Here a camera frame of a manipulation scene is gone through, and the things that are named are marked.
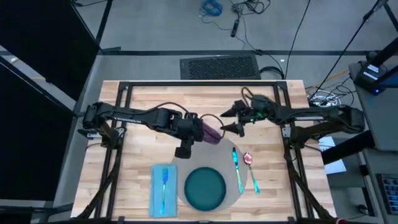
knife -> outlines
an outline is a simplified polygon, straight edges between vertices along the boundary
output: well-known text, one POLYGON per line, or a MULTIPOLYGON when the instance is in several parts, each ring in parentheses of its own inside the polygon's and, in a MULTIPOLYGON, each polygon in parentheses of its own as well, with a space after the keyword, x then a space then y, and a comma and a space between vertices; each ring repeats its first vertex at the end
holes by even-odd
POLYGON ((239 173, 238 153, 236 152, 235 147, 232 148, 232 158, 235 163, 236 177, 238 178, 239 193, 243 194, 244 188, 242 184, 241 174, 239 173))

black panel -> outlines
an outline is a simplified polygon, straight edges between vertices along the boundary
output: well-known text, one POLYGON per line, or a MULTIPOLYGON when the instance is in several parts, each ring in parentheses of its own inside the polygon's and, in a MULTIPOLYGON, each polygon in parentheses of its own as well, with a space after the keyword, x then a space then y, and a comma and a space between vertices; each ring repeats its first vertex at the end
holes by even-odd
POLYGON ((51 201, 72 115, 2 64, 0 85, 0 199, 51 201))
POLYGON ((79 98, 99 47, 69 0, 2 0, 0 34, 0 45, 79 98))
POLYGON ((182 80, 261 79, 254 55, 180 59, 182 80))
POLYGON ((31 219, 31 214, 0 214, 2 224, 30 224, 31 219))

light blue napkin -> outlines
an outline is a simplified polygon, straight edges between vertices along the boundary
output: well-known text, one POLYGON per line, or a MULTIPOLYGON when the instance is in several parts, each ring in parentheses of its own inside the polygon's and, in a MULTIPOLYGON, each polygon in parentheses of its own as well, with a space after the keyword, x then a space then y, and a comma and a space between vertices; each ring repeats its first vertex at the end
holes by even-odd
POLYGON ((152 166, 149 215, 154 218, 177 216, 177 167, 170 164, 152 166), (163 196, 163 168, 167 168, 169 177, 165 190, 165 212, 161 214, 163 196))

cable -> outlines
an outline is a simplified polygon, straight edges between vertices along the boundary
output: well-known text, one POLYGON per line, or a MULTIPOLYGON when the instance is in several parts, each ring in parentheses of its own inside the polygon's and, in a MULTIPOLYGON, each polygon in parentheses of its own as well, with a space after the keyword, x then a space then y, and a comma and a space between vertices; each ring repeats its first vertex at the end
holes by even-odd
MULTIPOLYGON (((178 106, 179 108, 183 109, 184 112, 189 113, 189 111, 188 111, 187 109, 185 109, 183 106, 179 105, 178 103, 174 103, 174 102, 165 102, 165 103, 161 103, 161 104, 159 104, 159 105, 157 105, 157 106, 154 106, 153 108, 150 108, 150 109, 148 109, 148 110, 145 110, 145 111, 143 111, 143 112, 138 112, 138 113, 121 112, 121 111, 118 112, 118 113, 132 114, 132 115, 141 115, 141 114, 149 113, 149 112, 151 112, 151 111, 153 111, 153 110, 155 110, 155 109, 157 109, 157 108, 159 108, 159 107, 161 107, 161 106, 164 106, 164 105, 175 105, 175 106, 178 106)), ((104 114, 104 113, 108 113, 108 112, 111 112, 111 111, 104 111, 104 112, 100 113, 98 116, 100 116, 100 115, 102 115, 102 114, 104 114)))
MULTIPOLYGON (((337 78, 337 77, 339 77, 339 76, 341 76, 341 75, 344 75, 346 72, 348 72, 348 69, 343 70, 343 71, 337 73, 336 75, 332 75, 330 78, 327 79, 327 81, 330 81, 331 79, 334 79, 334 78, 337 78)), ((318 87, 318 86, 319 86, 319 84, 313 85, 313 86, 310 86, 310 87, 306 87, 305 89, 306 89, 306 90, 307 90, 307 89, 308 89, 308 90, 311 90, 311 89, 316 88, 316 87, 318 87)))
POLYGON ((260 2, 260 0, 246 0, 243 2, 239 3, 233 3, 231 0, 229 0, 232 3, 232 11, 234 12, 239 12, 240 16, 246 16, 246 15, 251 15, 251 14, 257 14, 260 15, 263 12, 267 10, 267 8, 271 5, 271 0, 267 0, 268 4, 265 5, 263 2, 260 2), (250 11, 248 13, 243 13, 244 7, 247 7, 247 9, 250 11))
POLYGON ((226 29, 226 28, 222 28, 220 25, 218 25, 215 21, 208 21, 208 22, 206 22, 206 21, 204 21, 203 20, 203 18, 205 17, 205 16, 207 16, 207 14, 205 14, 205 15, 199 15, 199 17, 200 17, 200 20, 202 21, 202 23, 204 23, 204 24, 216 24, 216 26, 220 29, 220 30, 232 30, 232 29, 226 29))
POLYGON ((240 38, 238 37, 238 35, 235 35, 235 38, 237 38, 238 40, 240 40, 240 41, 243 43, 243 47, 242 47, 242 49, 241 49, 241 50, 243 50, 244 47, 246 46, 246 42, 245 42, 244 40, 240 39, 240 38))
POLYGON ((337 105, 341 104, 341 101, 338 98, 339 95, 336 95, 333 92, 326 91, 326 90, 319 90, 318 92, 325 92, 328 95, 320 96, 320 95, 315 94, 315 96, 312 99, 308 99, 310 103, 317 105, 317 106, 325 106, 328 103, 331 103, 332 106, 337 106, 337 105))
POLYGON ((310 6, 310 2, 311 2, 311 0, 308 0, 307 6, 306 6, 305 11, 304 11, 304 14, 303 14, 303 17, 301 18, 300 24, 298 25, 297 30, 296 30, 296 33, 295 33, 295 35, 294 35, 292 47, 290 48, 290 51, 289 51, 289 56, 287 56, 287 61, 286 61, 286 75, 285 75, 285 78, 287 78, 287 71, 289 70, 289 59, 290 59, 290 55, 292 54, 293 47, 294 47, 294 43, 296 42, 297 34, 299 33, 301 24, 303 23, 303 20, 304 20, 304 17, 305 17, 305 15, 306 15, 306 13, 307 13, 308 7, 310 6))
MULTIPOLYGON (((344 86, 344 83, 347 82, 347 80, 349 80, 349 79, 350 79, 350 77, 348 77, 347 79, 345 79, 343 82, 339 83, 338 85, 334 84, 334 85, 336 85, 335 89, 332 90, 330 93, 333 94, 334 91, 339 91, 339 93, 337 93, 337 95, 334 94, 334 97, 332 99, 334 99, 336 97, 338 97, 339 99, 342 99, 342 97, 344 97, 346 95, 351 95, 351 103, 349 106, 352 106, 354 104, 354 100, 355 100, 354 91, 352 91, 348 87, 344 86), (340 88, 345 88, 347 91, 341 91, 340 88)), ((326 99, 323 102, 321 102, 321 105, 327 104, 332 99, 328 99, 326 97, 326 99)))
POLYGON ((366 215, 367 215, 367 214, 358 215, 357 217, 346 218, 346 220, 352 220, 352 219, 354 219, 354 218, 360 218, 360 217, 364 217, 364 216, 366 216, 366 215))
POLYGON ((72 1, 72 4, 73 4, 74 6, 76 6, 76 7, 85 7, 85 6, 92 6, 92 5, 94 5, 94 4, 98 4, 98 3, 106 2, 106 1, 108 1, 108 0, 93 2, 93 3, 85 4, 85 5, 82 4, 82 3, 78 3, 77 1, 72 1))
POLYGON ((308 145, 304 145, 305 147, 309 147, 310 149, 315 149, 316 151, 319 151, 319 152, 322 152, 322 150, 320 150, 320 149, 317 149, 317 148, 315 148, 315 147, 312 147, 312 146, 308 146, 308 145))
POLYGON ((268 7, 271 5, 271 0, 267 0, 268 5, 265 6, 265 7, 263 6, 262 10, 260 10, 260 11, 256 11, 256 8, 257 8, 258 4, 264 5, 264 3, 263 3, 263 2, 260 2, 259 0, 257 0, 257 1, 255 1, 255 0, 246 0, 246 1, 243 1, 243 2, 239 2, 239 3, 234 3, 234 2, 232 2, 232 0, 229 0, 229 1, 230 1, 231 4, 232 4, 232 11, 235 12, 235 13, 238 15, 238 20, 240 20, 241 17, 242 17, 242 19, 243 19, 244 38, 245 38, 246 42, 248 43, 248 45, 250 46, 250 48, 252 48, 252 50, 253 50, 253 52, 254 52, 255 54, 258 54, 258 55, 264 55, 264 54, 266 54, 266 55, 270 56, 270 58, 273 59, 273 61, 274 61, 276 64, 278 64, 279 70, 280 70, 281 74, 283 74, 283 75, 281 75, 281 76, 285 77, 285 75, 284 75, 284 73, 283 73, 283 69, 282 69, 282 67, 280 66, 280 63, 279 63, 273 56, 271 56, 270 54, 268 54, 268 53, 265 52, 265 51, 262 51, 262 50, 260 50, 260 49, 255 49, 255 48, 253 47, 253 45, 250 43, 250 41, 249 41, 249 39, 248 39, 248 32, 247 32, 247 30, 246 30, 246 20, 245 20, 244 16, 250 15, 250 14, 262 14, 262 13, 265 12, 265 11, 268 9, 268 7), (244 7, 245 7, 245 6, 248 7, 248 9, 251 11, 250 13, 245 13, 245 14, 243 13, 243 10, 244 10, 244 7))
POLYGON ((346 81, 346 80, 344 80, 344 81, 342 81, 342 82, 338 82, 338 83, 332 84, 332 85, 327 86, 327 87, 324 87, 324 88, 321 88, 321 90, 326 90, 327 88, 335 87, 336 85, 341 85, 341 84, 343 84, 345 81, 346 81))
MULTIPOLYGON (((284 158, 286 161, 288 161, 286 154, 284 154, 284 158)), ((295 155, 294 159, 291 160, 291 162, 294 162, 297 159, 297 155, 295 155)))
POLYGON ((281 79, 283 79, 283 80, 286 79, 284 73, 279 68, 277 68, 275 66, 265 66, 264 68, 260 69, 259 72, 261 74, 262 72, 265 72, 265 71, 275 72, 280 75, 281 79))
POLYGON ((99 145, 99 144, 101 144, 101 143, 98 142, 98 143, 89 144, 88 146, 86 146, 85 150, 87 150, 91 146, 95 146, 95 145, 99 145))
POLYGON ((243 98, 244 104, 245 104, 246 106, 250 106, 249 103, 248 103, 248 101, 247 101, 247 99, 246 99, 246 98, 249 98, 249 99, 250 99, 250 97, 248 97, 247 95, 245 95, 245 94, 243 93, 243 90, 246 90, 246 91, 250 94, 250 97, 251 97, 251 98, 254 96, 254 94, 253 94, 247 87, 242 87, 242 89, 241 89, 241 94, 242 94, 242 98, 243 98))
POLYGON ((340 61, 340 59, 342 58, 342 56, 344 55, 344 53, 347 51, 348 47, 351 45, 351 43, 354 41, 356 35, 359 33, 359 31, 361 30, 362 26, 365 25, 366 21, 363 20, 361 25, 359 26, 358 30, 355 32, 354 36, 351 38, 351 40, 348 42, 347 46, 344 48, 344 50, 341 52, 340 56, 338 57, 337 61, 335 62, 335 64, 332 66, 332 68, 330 69, 329 73, 326 75, 325 79, 323 79, 323 81, 321 82, 321 84, 318 86, 317 90, 312 94, 312 96, 310 98, 312 98, 317 91, 322 87, 322 85, 326 82, 326 80, 328 79, 328 77, 330 76, 330 74, 332 73, 332 71, 335 69, 337 63, 340 61))
MULTIPOLYGON (((214 114, 204 114, 204 115, 200 116, 199 119, 203 119, 205 116, 212 116, 212 117, 216 118, 216 119, 221 123, 221 127, 224 126, 223 121, 222 121, 221 119, 219 119, 219 117, 217 117, 217 116, 214 115, 214 114)), ((206 133, 209 134, 212 138, 217 139, 217 137, 211 135, 211 133, 208 132, 206 129, 203 129, 203 130, 206 131, 206 133)), ((225 130, 223 130, 223 134, 221 135, 221 138, 224 138, 224 135, 225 135, 225 130)))

concrete floor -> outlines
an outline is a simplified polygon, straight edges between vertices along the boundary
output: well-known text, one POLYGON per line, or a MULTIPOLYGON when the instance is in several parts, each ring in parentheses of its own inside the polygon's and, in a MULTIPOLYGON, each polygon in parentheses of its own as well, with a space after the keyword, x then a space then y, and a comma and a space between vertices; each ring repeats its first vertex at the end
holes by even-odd
MULTIPOLYGON (((96 0, 79 0, 89 4, 96 0)), ((229 9, 228 0, 220 0, 224 11, 220 17, 205 18, 216 21, 221 27, 231 27, 236 15, 229 9)), ((317 0, 312 1, 306 18, 298 33, 294 50, 343 50, 355 30, 362 22, 364 14, 376 0, 317 0)), ((274 0, 261 15, 246 16, 246 35, 257 49, 290 50, 295 31, 301 20, 307 0, 274 0)), ((105 9, 105 2, 87 7, 79 7, 78 12, 95 36, 105 9)), ((229 36, 229 31, 219 30, 214 24, 204 24, 199 18, 200 0, 114 0, 108 23, 101 41, 102 48, 121 46, 122 50, 240 50, 243 43, 229 36)), ((392 11, 398 16, 398 2, 391 1, 392 11)), ((244 39, 244 27, 239 25, 237 36, 244 39)), ((397 32, 382 9, 372 16, 362 28, 349 50, 377 50, 385 47, 397 36, 397 32)), ((178 80, 180 79, 179 59, 188 56, 98 56, 86 87, 83 107, 94 103, 99 96, 103 80, 178 80)), ((285 69, 286 55, 275 55, 285 69)), ((288 79, 304 80, 305 86, 320 83, 336 61, 337 56, 291 56, 288 79)), ((349 63, 363 60, 363 56, 344 56, 332 74, 348 68, 349 63)), ((268 56, 257 56, 259 67, 275 65, 268 56)), ((391 63, 397 63, 392 57, 391 63)), ((23 62, 15 66, 23 67, 23 62)), ((26 72, 31 77, 38 74, 26 72)), ((262 79, 278 78, 271 73, 263 73, 262 79)), ((348 75, 330 81, 332 85, 343 81, 348 75)), ((43 80, 37 80, 43 86, 43 80)), ((351 80, 346 86, 354 90, 351 80)), ((351 96, 341 99, 350 104, 351 96)), ((354 94, 353 106, 360 108, 354 94)), ((343 133, 334 136, 349 137, 343 133)), ((74 200, 81 165, 84 160, 86 140, 75 134, 65 159, 62 177, 54 205, 72 203, 74 200)), ((337 214, 343 218, 355 217, 353 212, 339 211, 342 200, 335 198, 337 214)), ((53 220, 67 218, 68 213, 57 215, 53 220)))

